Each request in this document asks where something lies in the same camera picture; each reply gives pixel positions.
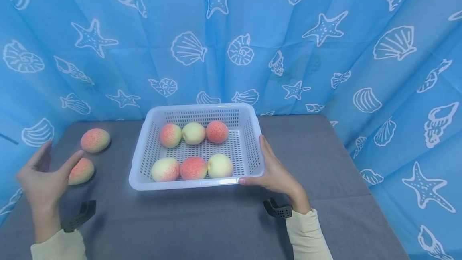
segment peach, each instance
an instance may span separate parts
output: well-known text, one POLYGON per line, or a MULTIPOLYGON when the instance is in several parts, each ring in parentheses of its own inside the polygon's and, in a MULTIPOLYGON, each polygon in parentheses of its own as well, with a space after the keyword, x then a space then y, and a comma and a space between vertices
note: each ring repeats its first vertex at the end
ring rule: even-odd
POLYGON ((166 124, 159 134, 159 141, 165 148, 176 147, 182 138, 181 128, 176 124, 166 124))
POLYGON ((228 127, 219 120, 214 120, 205 129, 207 139, 215 144, 221 144, 228 138, 228 127))
POLYGON ((78 185, 88 181, 95 172, 95 166, 89 159, 82 158, 69 174, 69 185, 78 185))
POLYGON ((175 158, 157 160, 151 168, 151 176, 156 182, 175 181, 180 175, 180 164, 175 158))
POLYGON ((183 127, 182 134, 186 144, 200 144, 205 138, 205 128, 200 123, 189 123, 183 127))
POLYGON ((88 153, 98 153, 111 142, 109 133, 103 129, 88 130, 80 139, 82 149, 88 153))
POLYGON ((207 162, 207 170, 210 178, 231 177, 233 165, 225 154, 214 154, 207 162))
POLYGON ((207 175, 207 165, 204 159, 196 156, 187 158, 180 166, 183 180, 199 180, 207 175))

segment pink peach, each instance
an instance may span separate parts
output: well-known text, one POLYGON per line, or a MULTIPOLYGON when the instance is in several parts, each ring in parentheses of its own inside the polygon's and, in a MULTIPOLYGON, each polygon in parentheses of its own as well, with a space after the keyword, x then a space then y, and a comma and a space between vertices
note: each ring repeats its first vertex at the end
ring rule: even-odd
POLYGON ((80 140, 82 149, 88 153, 98 153, 109 145, 111 137, 103 129, 88 130, 80 140))
POLYGON ((176 124, 166 124, 160 130, 159 141, 166 148, 176 147, 180 143, 181 138, 181 128, 176 124))
POLYGON ((72 168, 69 175, 69 185, 78 185, 88 181, 95 172, 95 166, 89 159, 82 158, 72 168))
POLYGON ((228 127, 219 120, 214 120, 207 125, 207 139, 215 144, 221 144, 228 138, 228 127))
POLYGON ((204 159, 196 156, 187 158, 180 166, 183 180, 199 180, 207 175, 207 165, 204 159))

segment basket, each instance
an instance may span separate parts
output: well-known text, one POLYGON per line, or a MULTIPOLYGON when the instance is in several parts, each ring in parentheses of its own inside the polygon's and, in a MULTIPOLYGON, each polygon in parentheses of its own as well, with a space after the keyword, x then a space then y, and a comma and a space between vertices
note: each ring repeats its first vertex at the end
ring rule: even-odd
POLYGON ((133 189, 168 190, 195 187, 209 187, 237 184, 243 176, 261 176, 264 160, 259 145, 261 130, 253 107, 246 103, 226 103, 207 105, 163 106, 152 108, 138 138, 128 181, 133 189), (159 133, 167 123, 183 128, 190 122, 198 122, 204 127, 213 120, 220 120, 229 129, 228 139, 222 144, 213 144, 204 139, 199 145, 187 145, 181 141, 177 147, 165 148, 159 142, 159 133), (214 154, 222 153, 233 162, 234 170, 228 178, 202 180, 182 180, 155 182, 151 167, 156 160, 174 157, 181 164, 190 156, 202 157, 206 162, 214 154))

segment hand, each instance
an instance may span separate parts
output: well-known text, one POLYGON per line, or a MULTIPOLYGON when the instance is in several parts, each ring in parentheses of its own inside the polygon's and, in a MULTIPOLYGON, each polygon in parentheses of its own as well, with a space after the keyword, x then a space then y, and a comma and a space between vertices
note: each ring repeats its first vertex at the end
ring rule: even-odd
POLYGON ((51 142, 46 142, 16 175, 32 209, 37 243, 48 240, 61 229, 58 201, 67 190, 72 168, 84 154, 78 151, 58 171, 48 172, 50 151, 51 142))
POLYGON ((265 137, 261 135, 259 139, 265 159, 265 171, 261 177, 239 178, 239 184, 261 186, 273 192, 286 194, 291 200, 294 211, 307 214, 311 211, 311 207, 304 188, 277 159, 265 137))

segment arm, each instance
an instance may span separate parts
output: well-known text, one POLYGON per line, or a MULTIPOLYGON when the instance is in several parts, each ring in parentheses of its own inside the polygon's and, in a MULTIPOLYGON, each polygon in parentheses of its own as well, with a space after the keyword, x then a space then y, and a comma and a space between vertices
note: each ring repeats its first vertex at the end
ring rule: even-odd
POLYGON ((36 244, 30 248, 34 260, 86 260, 80 232, 64 233, 58 201, 67 190, 69 174, 82 159, 75 153, 55 172, 48 172, 51 142, 47 142, 28 160, 16 177, 32 209, 36 244))
POLYGON ((292 217, 286 219, 286 226, 295 260, 332 260, 320 230, 317 212, 311 209, 304 188, 276 158, 264 136, 260 136, 260 145, 265 158, 263 176, 240 178, 239 183, 262 186, 289 197, 293 212, 292 217))

